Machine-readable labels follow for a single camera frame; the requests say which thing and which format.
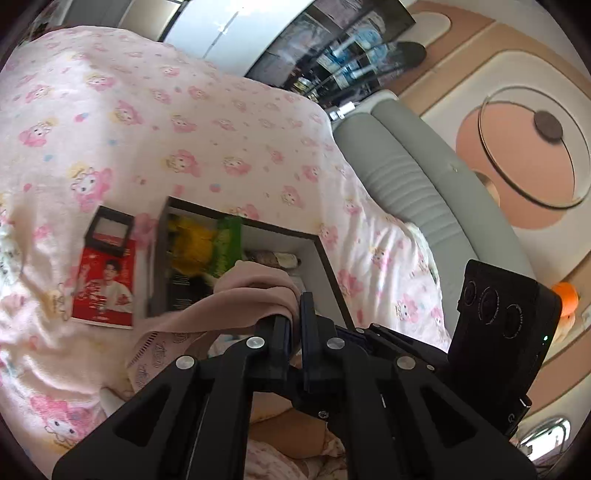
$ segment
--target pink blanket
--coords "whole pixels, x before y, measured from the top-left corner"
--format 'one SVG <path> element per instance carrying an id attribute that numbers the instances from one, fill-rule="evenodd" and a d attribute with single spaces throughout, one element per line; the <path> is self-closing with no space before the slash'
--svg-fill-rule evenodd
<path id="1" fill-rule="evenodd" d="M 12 55 L 0 74 L 0 132 L 0 211 L 24 254 L 20 280 L 0 293 L 0 411 L 47 475 L 103 419 L 101 386 L 132 393 L 130 333 L 69 321 L 101 203 L 137 216 L 136 318 L 142 249 L 175 195 L 319 234 L 358 325 L 450 343 L 420 233 L 374 203 L 326 115 L 299 96 L 127 31 L 77 27 Z"/>

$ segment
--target white wall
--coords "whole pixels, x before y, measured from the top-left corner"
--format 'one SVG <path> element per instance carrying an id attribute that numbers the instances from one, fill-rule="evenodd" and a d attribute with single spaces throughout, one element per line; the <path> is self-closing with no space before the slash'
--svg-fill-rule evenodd
<path id="1" fill-rule="evenodd" d="M 433 0 L 486 15 L 503 22 L 550 47 L 577 67 L 588 79 L 591 74 L 554 18 L 535 0 Z"/>

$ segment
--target fabric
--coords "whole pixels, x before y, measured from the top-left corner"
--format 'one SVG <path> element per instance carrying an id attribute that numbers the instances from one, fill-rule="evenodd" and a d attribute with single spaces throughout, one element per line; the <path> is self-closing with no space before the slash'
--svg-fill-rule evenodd
<path id="1" fill-rule="evenodd" d="M 372 198 L 427 238 L 449 332 L 471 258 L 534 278 L 515 232 L 478 178 L 402 102 L 384 99 L 371 114 L 346 118 L 335 140 Z"/>
<path id="2" fill-rule="evenodd" d="M 292 322 L 294 344 L 299 342 L 300 292 L 283 270 L 239 260 L 216 282 L 213 294 L 186 310 L 146 319 L 136 328 L 139 338 L 131 349 L 128 375 L 140 390 L 170 362 L 184 353 L 205 358 L 223 332 L 254 330 L 269 315 Z"/>
<path id="3" fill-rule="evenodd" d="M 8 60 L 0 135 L 0 203 L 24 261 L 0 293 L 0 411 L 46 475 L 105 418 L 101 387 L 133 395 L 124 363 L 133 331 L 68 321 L 101 203 L 135 216 L 135 327 L 146 248 L 174 195 L 318 234 L 358 326 L 449 346 L 428 253 L 368 195 L 324 112 L 297 95 L 127 31 L 76 27 Z"/>

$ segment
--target metal screw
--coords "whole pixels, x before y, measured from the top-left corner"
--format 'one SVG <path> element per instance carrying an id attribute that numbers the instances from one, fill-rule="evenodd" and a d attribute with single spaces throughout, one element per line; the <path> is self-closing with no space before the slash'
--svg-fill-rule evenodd
<path id="1" fill-rule="evenodd" d="M 332 350 L 340 350 L 345 346 L 345 341 L 339 337 L 332 337 L 326 341 L 326 346 Z"/>
<path id="2" fill-rule="evenodd" d="M 265 339 L 261 338 L 261 337 L 250 337 L 247 341 L 246 341 L 246 346 L 248 348 L 260 348 L 263 345 L 265 345 Z"/>
<path id="3" fill-rule="evenodd" d="M 183 355 L 177 358 L 177 368 L 186 370 L 195 365 L 195 359 L 192 356 Z"/>
<path id="4" fill-rule="evenodd" d="M 398 360 L 396 360 L 396 365 L 398 365 L 403 370 L 412 370 L 416 364 L 417 363 L 414 358 L 407 355 L 400 356 L 398 357 Z"/>

